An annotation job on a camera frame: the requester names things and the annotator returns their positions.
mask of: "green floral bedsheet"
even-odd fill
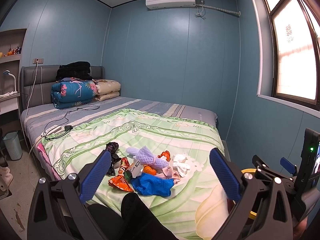
[[[93,162],[111,141],[119,144],[120,157],[128,155],[127,147],[143,146],[155,155],[165,150],[171,157],[186,153],[191,170],[173,186],[170,197],[140,198],[177,238],[212,238],[228,216],[226,194],[209,163],[212,148],[224,152],[214,126],[198,120],[121,109],[74,127],[63,138],[52,141],[42,138],[52,166],[62,178],[78,173],[86,163]],[[109,179],[105,176],[102,180],[93,201],[120,214],[126,192],[109,186]]]

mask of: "blue floral quilt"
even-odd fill
[[[92,81],[73,80],[55,83],[51,87],[51,97],[55,108],[63,109],[89,103],[97,94]]]

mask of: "charger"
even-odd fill
[[[64,131],[65,131],[65,132],[71,131],[72,129],[73,129],[73,126],[72,126],[72,125],[65,125],[65,126],[64,126]]]

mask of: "white desk lamp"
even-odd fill
[[[15,94],[15,93],[17,93],[16,77],[15,77],[14,75],[12,75],[9,70],[4,71],[3,74],[4,74],[4,75],[12,76],[12,77],[14,78],[14,91],[11,92],[10,94]]]

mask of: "desk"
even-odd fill
[[[0,114],[4,114],[13,110],[17,110],[18,107],[18,97],[20,93],[15,93],[11,96],[0,98]]]

